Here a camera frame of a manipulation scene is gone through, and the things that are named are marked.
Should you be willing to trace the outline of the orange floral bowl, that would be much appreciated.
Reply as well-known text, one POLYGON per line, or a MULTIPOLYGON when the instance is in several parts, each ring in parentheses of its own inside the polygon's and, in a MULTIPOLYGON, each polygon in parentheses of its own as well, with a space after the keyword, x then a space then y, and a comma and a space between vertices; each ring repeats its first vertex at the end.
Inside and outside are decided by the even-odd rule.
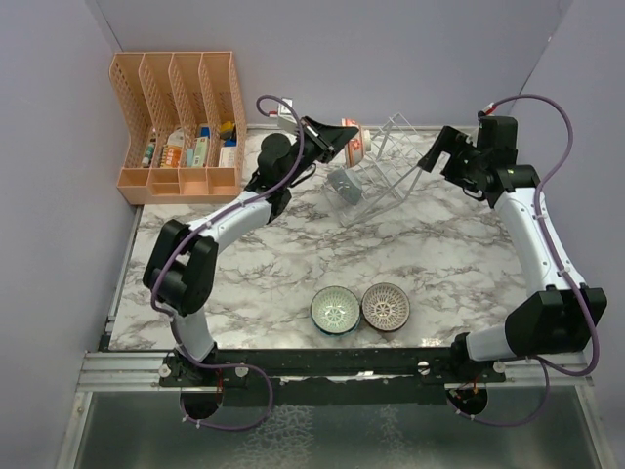
POLYGON ((357 134, 350 139, 344 148, 346 167, 353 168, 361 163, 364 157, 371 151, 371 134, 368 129, 363 128, 353 119, 343 118, 341 123, 344 126, 356 127, 358 130, 357 134))

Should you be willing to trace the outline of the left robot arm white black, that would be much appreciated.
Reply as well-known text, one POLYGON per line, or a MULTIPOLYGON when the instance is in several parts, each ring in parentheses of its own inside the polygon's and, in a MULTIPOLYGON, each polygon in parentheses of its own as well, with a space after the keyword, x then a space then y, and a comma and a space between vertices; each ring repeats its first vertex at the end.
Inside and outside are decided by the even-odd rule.
POLYGON ((244 235, 269 224, 291 199, 290 189, 307 180, 305 171, 327 164, 358 133, 347 120, 341 126, 304 117, 296 141, 271 133, 261 142, 257 169, 240 195, 213 214, 183 224, 168 221, 160 230, 143 275, 152 307, 165 314, 185 356, 182 374, 201 386, 215 376, 209 356, 216 348, 203 308, 214 283, 217 260, 244 235))

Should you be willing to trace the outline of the green line pattern bowl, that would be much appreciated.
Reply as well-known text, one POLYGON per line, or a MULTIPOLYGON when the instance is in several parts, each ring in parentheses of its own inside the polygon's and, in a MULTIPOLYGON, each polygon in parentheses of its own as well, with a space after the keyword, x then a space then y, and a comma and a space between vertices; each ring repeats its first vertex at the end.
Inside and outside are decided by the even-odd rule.
POLYGON ((315 327, 329 336, 343 336, 356 330, 360 323, 360 304, 349 289, 332 285, 313 297, 310 316, 315 327))

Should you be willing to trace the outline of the brown line pattern bowl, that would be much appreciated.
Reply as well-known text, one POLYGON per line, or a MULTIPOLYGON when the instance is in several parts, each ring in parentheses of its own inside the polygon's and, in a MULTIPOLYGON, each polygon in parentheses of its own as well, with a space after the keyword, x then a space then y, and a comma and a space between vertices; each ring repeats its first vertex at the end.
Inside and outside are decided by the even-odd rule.
POLYGON ((366 322, 380 332, 400 330, 410 316, 410 303, 406 293, 387 282, 369 287, 362 296, 360 308, 366 322))

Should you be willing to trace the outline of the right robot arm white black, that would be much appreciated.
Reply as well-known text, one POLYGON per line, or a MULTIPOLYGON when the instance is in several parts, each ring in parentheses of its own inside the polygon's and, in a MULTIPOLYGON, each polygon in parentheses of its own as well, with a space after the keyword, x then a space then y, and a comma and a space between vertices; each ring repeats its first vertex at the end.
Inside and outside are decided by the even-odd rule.
POLYGON ((573 267, 549 217, 540 178, 517 162, 518 123, 513 117, 484 116, 478 138, 451 126, 441 129, 418 166, 440 174, 477 200, 486 201, 508 231, 521 263, 526 299, 505 320, 482 331, 456 336, 450 374, 470 382, 485 362, 582 351, 591 342, 607 300, 573 267))

